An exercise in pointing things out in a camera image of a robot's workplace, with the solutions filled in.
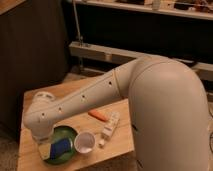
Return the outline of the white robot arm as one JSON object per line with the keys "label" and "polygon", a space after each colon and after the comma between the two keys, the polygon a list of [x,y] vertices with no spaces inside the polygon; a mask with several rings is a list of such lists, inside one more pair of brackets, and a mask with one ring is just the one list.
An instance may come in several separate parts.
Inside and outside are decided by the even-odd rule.
{"label": "white robot arm", "polygon": [[132,60],[56,100],[37,93],[24,125],[41,143],[73,115],[127,99],[139,171],[210,171],[205,88],[187,65],[162,56]]}

